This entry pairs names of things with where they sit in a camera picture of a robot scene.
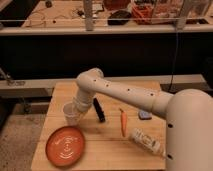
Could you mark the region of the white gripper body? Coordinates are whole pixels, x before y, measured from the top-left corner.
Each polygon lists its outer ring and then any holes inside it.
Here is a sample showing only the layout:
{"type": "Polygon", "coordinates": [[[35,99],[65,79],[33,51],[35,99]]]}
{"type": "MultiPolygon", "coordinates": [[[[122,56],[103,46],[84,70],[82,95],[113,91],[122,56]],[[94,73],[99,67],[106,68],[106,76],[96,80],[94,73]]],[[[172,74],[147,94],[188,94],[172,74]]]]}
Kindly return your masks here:
{"type": "Polygon", "coordinates": [[[73,98],[73,112],[76,116],[80,117],[85,115],[91,108],[93,103],[93,94],[78,90],[76,96],[73,98]]]}

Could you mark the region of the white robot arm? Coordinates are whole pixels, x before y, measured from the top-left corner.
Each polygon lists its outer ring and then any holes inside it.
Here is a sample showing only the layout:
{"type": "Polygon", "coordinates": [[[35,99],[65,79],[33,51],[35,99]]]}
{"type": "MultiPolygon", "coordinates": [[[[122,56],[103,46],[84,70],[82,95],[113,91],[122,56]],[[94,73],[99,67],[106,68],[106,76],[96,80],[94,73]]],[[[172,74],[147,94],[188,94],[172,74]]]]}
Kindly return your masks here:
{"type": "Polygon", "coordinates": [[[110,82],[93,68],[78,75],[74,104],[84,113],[101,93],[166,120],[166,171],[213,171],[213,97],[197,89],[176,94],[110,82]]]}

